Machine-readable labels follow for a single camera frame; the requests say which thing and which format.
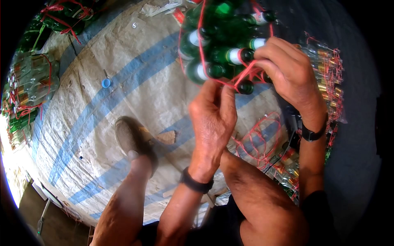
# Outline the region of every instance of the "man's left hand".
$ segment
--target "man's left hand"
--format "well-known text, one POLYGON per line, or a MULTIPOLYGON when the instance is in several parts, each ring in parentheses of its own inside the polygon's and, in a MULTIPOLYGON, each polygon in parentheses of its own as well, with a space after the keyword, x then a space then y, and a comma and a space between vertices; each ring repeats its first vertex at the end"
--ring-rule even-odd
POLYGON ((208 183, 219 168, 237 122, 234 89, 220 86, 219 82, 205 81, 189 105, 196 141, 189 174, 200 183, 208 183))

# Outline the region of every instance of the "blue bottle cap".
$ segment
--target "blue bottle cap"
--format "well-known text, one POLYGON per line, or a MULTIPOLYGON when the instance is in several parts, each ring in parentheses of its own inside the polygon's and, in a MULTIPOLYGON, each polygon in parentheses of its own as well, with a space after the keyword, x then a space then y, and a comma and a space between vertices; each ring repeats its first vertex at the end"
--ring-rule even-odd
POLYGON ((102 85, 104 88, 108 88, 108 87, 111 85, 111 80, 109 80, 109 79, 103 79, 102 82, 101 82, 101 85, 102 85))

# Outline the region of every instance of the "hand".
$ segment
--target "hand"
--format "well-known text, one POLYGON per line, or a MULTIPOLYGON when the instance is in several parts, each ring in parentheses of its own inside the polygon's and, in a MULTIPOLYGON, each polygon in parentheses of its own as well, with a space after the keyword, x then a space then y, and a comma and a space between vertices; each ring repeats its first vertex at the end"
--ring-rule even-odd
POLYGON ((234 89, 220 86, 221 83, 205 81, 189 105, 196 141, 189 174, 200 183, 208 183, 219 168, 237 122, 234 89))
POLYGON ((271 37, 255 52, 256 66, 272 79, 276 91, 301 114, 304 125, 318 132, 327 106, 317 87, 309 57, 289 42, 271 37))

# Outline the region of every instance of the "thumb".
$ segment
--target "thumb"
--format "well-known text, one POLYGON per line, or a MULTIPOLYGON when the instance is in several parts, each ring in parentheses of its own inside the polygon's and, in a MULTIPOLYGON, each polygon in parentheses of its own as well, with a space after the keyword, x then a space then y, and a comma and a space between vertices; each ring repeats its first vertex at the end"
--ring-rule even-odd
POLYGON ((230 124, 237 121, 237 109, 235 108, 234 88, 225 85, 220 96, 220 117, 230 124))
POLYGON ((255 63, 255 66, 261 67, 274 83, 275 81, 279 81, 279 79, 283 78, 283 74, 279 70, 278 66, 269 59, 259 60, 255 63))

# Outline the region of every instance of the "shorts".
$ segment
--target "shorts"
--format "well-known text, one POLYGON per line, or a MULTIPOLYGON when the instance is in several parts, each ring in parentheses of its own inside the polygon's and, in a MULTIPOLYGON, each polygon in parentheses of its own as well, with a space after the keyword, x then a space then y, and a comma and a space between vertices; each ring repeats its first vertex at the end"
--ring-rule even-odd
MULTIPOLYGON (((235 204, 232 195, 226 205, 215 206, 203 226, 191 229, 186 236, 185 246, 230 245, 243 246, 240 225, 244 215, 235 204)), ((158 221, 142 227, 138 234, 143 246, 153 246, 156 240, 158 221)))

